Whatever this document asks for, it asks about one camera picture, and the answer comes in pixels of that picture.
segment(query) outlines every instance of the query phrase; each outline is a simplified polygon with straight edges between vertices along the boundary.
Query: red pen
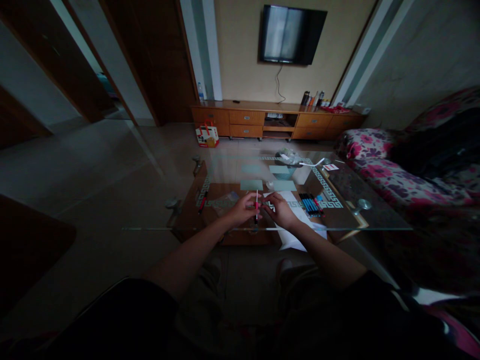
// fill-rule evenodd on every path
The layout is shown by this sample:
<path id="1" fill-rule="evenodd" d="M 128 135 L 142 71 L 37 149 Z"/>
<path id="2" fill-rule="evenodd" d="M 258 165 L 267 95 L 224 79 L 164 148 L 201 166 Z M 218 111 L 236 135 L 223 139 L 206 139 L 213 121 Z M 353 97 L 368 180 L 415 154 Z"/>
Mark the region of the red pen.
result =
<path id="1" fill-rule="evenodd" d="M 259 191 L 256 191 L 256 201 L 255 201 L 255 209 L 259 209 Z M 259 223 L 259 215 L 255 215 L 255 225 Z"/>
<path id="2" fill-rule="evenodd" d="M 203 200 L 201 201 L 200 209 L 198 210 L 198 215 L 200 215 L 202 213 L 202 210 L 204 209 L 205 200 L 207 199 L 208 193 L 209 193 L 208 191 L 205 191 L 205 194 L 203 194 Z"/>
<path id="3" fill-rule="evenodd" d="M 320 210 L 321 217 L 324 218 L 324 217 L 325 217 L 325 213 L 324 213 L 323 209 L 320 207 L 319 202 L 317 201 L 316 198 L 314 198 L 314 196 L 313 196 L 312 194 L 310 194 L 310 197 L 313 199 L 313 201 L 315 202 L 315 204 L 318 206 L 318 209 Z"/>

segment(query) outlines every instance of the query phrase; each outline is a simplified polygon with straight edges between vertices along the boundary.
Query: television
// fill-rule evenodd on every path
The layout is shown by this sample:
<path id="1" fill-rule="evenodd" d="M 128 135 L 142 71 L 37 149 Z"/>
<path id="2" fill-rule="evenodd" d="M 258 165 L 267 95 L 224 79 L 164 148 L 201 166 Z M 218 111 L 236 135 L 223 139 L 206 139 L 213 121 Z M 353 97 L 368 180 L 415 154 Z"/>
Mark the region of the television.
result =
<path id="1" fill-rule="evenodd" d="M 326 11 L 265 5 L 258 59 L 311 65 L 326 18 Z"/>

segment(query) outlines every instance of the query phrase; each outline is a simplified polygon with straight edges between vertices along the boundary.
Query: white paper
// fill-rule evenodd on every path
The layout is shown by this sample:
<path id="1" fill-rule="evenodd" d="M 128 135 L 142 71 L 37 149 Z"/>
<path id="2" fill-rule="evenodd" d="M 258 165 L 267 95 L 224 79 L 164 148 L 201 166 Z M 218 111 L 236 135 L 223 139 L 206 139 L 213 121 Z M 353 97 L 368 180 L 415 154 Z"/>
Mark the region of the white paper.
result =
<path id="1" fill-rule="evenodd" d="M 277 191 L 286 201 L 288 202 L 296 202 L 297 199 L 295 198 L 294 194 L 291 191 Z M 271 192 L 266 192 L 263 194 L 263 198 L 266 198 L 270 195 Z M 295 214 L 295 216 L 303 223 L 307 224 L 309 227 L 315 230 L 317 234 L 319 234 L 322 238 L 327 239 L 327 231 L 325 230 L 327 227 L 321 224 L 317 224 L 316 222 L 311 222 L 307 214 L 305 213 L 304 209 L 301 207 L 291 207 L 291 210 Z M 289 248 L 297 249 L 303 252 L 307 252 L 307 249 L 302 245 L 302 243 L 292 235 L 291 232 L 288 232 L 283 227 L 275 226 L 279 229 L 278 235 L 280 236 L 281 240 L 281 247 L 280 250 L 285 250 Z"/>

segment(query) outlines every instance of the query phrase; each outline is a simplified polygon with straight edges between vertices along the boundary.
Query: glass coffee table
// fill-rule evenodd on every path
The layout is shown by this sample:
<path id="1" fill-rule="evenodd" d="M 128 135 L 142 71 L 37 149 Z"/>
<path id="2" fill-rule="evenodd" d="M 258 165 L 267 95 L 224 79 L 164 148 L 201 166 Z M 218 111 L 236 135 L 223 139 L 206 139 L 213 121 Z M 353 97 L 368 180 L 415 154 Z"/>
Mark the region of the glass coffee table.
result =
<path id="1" fill-rule="evenodd" d="M 193 157 L 193 180 L 186 196 L 165 203 L 172 211 L 166 225 L 136 230 L 171 231 L 184 242 L 226 213 L 238 198 L 256 190 L 259 194 L 288 192 L 290 207 L 303 209 L 311 222 L 326 226 L 328 240 L 334 244 L 360 231 L 412 230 L 333 152 L 297 151 L 305 165 L 288 165 L 280 150 L 203 150 Z M 308 166 L 321 159 L 320 165 Z M 327 165 L 337 169 L 329 171 Z M 249 220 L 226 234 L 222 245 L 279 243 L 278 232 L 284 230 L 276 227 L 264 210 L 261 214 L 258 224 Z"/>

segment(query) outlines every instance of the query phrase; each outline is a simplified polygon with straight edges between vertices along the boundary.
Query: gift bag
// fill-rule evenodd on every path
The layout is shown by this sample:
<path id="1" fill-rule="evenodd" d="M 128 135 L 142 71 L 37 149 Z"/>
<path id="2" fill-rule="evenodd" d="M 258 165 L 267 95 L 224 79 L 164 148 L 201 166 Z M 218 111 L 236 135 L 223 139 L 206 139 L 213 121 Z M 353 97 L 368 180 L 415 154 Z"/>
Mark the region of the gift bag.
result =
<path id="1" fill-rule="evenodd" d="M 219 133 L 211 121 L 205 121 L 196 129 L 196 138 L 201 148 L 216 148 L 219 144 Z"/>

